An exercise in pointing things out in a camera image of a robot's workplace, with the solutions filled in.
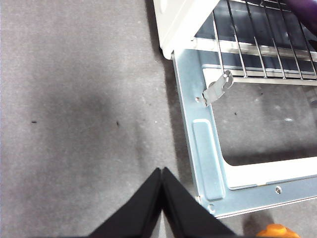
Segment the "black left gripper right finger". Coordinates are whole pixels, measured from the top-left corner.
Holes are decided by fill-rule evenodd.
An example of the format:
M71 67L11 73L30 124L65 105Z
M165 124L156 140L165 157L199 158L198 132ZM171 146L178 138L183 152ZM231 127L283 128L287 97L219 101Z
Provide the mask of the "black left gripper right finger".
M202 207L172 174L161 174L162 208L176 238L234 238L236 234Z

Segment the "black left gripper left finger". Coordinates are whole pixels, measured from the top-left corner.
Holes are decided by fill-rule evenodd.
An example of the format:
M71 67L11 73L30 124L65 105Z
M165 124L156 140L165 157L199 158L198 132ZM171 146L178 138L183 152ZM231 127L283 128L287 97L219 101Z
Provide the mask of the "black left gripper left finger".
M134 195L90 238L149 238L161 212L161 169L156 168Z

